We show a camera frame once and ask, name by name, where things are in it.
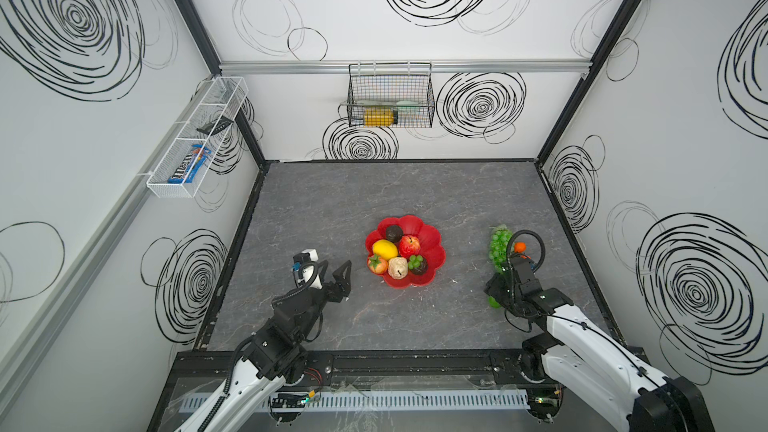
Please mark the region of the dark mangosteen with green calyx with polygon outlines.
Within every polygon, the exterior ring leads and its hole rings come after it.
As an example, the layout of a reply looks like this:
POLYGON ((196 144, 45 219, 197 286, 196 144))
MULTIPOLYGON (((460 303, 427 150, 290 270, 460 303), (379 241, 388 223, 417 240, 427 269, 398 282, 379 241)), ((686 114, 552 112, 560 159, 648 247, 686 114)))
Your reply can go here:
POLYGON ((415 276, 422 276, 426 273, 428 263, 421 255, 412 255, 408 259, 409 273, 415 276))

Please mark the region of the yellow fake lemon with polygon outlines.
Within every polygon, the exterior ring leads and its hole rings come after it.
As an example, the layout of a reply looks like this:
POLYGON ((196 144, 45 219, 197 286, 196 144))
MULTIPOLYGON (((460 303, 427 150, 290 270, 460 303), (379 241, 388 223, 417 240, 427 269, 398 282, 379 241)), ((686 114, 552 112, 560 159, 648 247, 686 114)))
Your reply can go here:
POLYGON ((386 239, 380 239, 376 241, 372 245, 372 252, 386 261, 399 256, 397 245, 386 239))

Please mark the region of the fake red apple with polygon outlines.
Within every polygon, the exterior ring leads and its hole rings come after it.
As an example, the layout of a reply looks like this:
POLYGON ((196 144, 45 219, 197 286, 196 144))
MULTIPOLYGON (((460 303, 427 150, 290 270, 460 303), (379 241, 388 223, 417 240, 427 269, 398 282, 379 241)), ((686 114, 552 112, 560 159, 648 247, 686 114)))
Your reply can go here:
POLYGON ((421 243, 415 235, 404 235, 398 244, 399 254, 410 259, 412 256, 418 256, 421 253, 421 243))

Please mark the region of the blue candy packet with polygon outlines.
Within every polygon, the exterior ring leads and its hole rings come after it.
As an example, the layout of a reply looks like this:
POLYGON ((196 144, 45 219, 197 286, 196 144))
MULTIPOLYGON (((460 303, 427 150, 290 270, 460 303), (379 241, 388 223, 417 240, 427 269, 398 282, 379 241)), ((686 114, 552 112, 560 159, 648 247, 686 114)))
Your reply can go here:
POLYGON ((186 184, 194 181, 197 171, 210 156, 210 149, 202 144, 193 144, 174 172, 168 177, 169 184, 186 184))

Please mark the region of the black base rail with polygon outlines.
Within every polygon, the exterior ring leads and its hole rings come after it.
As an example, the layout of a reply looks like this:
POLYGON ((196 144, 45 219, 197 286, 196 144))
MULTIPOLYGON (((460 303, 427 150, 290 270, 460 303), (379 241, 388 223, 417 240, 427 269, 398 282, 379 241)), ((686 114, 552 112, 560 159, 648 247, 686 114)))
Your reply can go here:
POLYGON ((384 377, 468 376, 493 385, 550 388, 561 384, 550 377, 532 377, 522 349, 454 350, 306 350, 301 345, 271 342, 247 345, 237 360, 254 365, 260 377, 283 374, 301 387, 336 388, 384 377))

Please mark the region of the yellow box in basket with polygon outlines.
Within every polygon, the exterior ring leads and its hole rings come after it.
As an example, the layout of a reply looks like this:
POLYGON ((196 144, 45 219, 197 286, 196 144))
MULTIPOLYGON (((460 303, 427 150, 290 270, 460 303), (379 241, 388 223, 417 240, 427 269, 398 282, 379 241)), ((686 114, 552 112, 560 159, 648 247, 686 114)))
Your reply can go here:
POLYGON ((391 127, 398 123, 398 113, 391 108, 369 107, 363 111, 364 127, 391 127))

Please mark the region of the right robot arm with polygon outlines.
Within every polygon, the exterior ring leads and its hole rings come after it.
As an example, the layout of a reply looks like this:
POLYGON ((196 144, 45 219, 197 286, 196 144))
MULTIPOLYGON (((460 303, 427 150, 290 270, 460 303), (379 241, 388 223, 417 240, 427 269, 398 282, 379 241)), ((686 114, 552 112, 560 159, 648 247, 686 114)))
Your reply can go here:
POLYGON ((552 379, 618 431, 711 431, 699 388, 672 378, 600 330, 556 288, 543 289, 536 262, 507 258, 485 292, 508 313, 540 328, 524 341, 520 370, 530 382, 552 379))

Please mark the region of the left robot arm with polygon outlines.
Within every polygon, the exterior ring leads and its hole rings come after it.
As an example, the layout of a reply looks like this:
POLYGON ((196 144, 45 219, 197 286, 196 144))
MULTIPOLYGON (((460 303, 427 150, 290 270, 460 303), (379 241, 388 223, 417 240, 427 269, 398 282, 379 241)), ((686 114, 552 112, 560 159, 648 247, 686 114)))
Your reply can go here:
POLYGON ((327 271, 326 260, 294 267, 298 285, 272 299, 273 316, 236 346, 223 383, 179 431, 237 431, 273 393, 301 379, 310 332, 320 326, 327 303, 340 303, 351 292, 349 260, 330 281, 325 279, 327 271))

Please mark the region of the fake red strawberry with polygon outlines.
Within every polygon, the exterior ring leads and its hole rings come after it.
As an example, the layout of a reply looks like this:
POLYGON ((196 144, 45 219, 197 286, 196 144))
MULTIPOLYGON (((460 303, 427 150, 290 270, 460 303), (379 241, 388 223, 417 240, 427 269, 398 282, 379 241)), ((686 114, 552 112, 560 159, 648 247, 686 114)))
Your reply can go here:
POLYGON ((378 254, 373 254, 367 259, 367 267, 376 275, 384 275, 388 272, 389 262, 378 254))

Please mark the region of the black remote control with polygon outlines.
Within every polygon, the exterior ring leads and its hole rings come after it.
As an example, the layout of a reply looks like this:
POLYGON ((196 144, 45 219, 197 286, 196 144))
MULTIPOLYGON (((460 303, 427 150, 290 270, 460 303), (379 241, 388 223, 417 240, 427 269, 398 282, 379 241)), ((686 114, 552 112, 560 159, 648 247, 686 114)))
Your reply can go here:
POLYGON ((221 132, 226 131, 232 124, 233 121, 231 119, 227 117, 221 117, 219 119, 212 120, 201 127, 198 127, 196 131, 205 137, 216 136, 221 132))

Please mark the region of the green fake grape bunch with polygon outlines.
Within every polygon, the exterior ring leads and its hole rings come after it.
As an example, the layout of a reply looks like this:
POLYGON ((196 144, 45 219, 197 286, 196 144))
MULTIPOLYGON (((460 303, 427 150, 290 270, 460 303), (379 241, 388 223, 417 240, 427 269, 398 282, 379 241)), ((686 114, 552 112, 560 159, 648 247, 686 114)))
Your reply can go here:
POLYGON ((488 248, 488 257, 494 270, 502 272, 502 266, 507 259, 507 249, 512 241, 513 232, 506 225, 499 225, 492 229, 488 248))

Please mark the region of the black fake avocado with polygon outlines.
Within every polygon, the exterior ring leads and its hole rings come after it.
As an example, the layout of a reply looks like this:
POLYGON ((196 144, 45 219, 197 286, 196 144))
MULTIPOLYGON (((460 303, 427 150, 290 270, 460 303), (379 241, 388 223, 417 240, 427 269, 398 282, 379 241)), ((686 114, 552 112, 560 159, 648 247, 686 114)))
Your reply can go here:
POLYGON ((403 235, 403 229, 397 224, 391 224, 385 229, 385 239, 393 244, 399 244, 403 235))

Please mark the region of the red flower-shaped fruit bowl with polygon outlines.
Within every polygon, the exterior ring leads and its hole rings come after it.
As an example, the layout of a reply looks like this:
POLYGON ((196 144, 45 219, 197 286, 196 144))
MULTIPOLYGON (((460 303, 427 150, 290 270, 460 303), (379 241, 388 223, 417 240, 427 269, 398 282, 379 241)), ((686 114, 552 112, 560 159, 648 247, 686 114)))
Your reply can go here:
POLYGON ((378 226, 366 238, 367 259, 374 254, 372 252, 372 245, 380 239, 385 239, 385 229, 391 224, 399 225, 403 229, 404 235, 415 235, 419 238, 421 243, 421 253, 419 255, 426 259, 428 263, 427 271, 422 276, 408 273, 408 276, 403 280, 392 279, 388 272, 384 275, 373 274, 380 277, 388 286, 396 289, 429 285, 435 279, 437 271, 444 265, 446 252, 442 247, 440 232, 435 227, 425 224, 417 216, 388 217, 380 221, 378 226))

